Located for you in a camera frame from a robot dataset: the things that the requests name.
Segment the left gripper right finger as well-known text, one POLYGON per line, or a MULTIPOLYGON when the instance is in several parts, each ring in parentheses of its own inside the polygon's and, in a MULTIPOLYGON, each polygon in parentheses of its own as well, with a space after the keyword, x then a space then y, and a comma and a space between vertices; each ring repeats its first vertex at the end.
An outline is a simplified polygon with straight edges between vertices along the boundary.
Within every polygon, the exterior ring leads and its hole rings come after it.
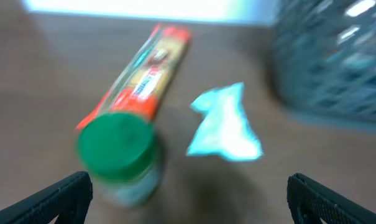
POLYGON ((300 173, 288 178, 287 202, 295 224, 376 224, 376 213, 300 173))

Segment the green lid jar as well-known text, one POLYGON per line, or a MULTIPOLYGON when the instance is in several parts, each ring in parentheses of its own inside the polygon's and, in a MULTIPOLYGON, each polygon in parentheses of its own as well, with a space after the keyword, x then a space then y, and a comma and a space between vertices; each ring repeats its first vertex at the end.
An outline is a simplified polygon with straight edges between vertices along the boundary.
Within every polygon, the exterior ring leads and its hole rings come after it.
POLYGON ((81 128, 79 158, 104 198, 135 207, 160 185, 163 149, 153 124, 130 113, 98 116, 81 128))

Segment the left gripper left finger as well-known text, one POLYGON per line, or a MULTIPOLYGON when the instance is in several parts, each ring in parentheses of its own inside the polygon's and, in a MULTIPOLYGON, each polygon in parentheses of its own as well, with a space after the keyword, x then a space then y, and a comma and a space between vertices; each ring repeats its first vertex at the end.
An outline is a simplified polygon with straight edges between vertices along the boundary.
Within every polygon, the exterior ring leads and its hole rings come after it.
POLYGON ((0 224, 85 222, 93 184, 85 171, 74 174, 0 210, 0 224))

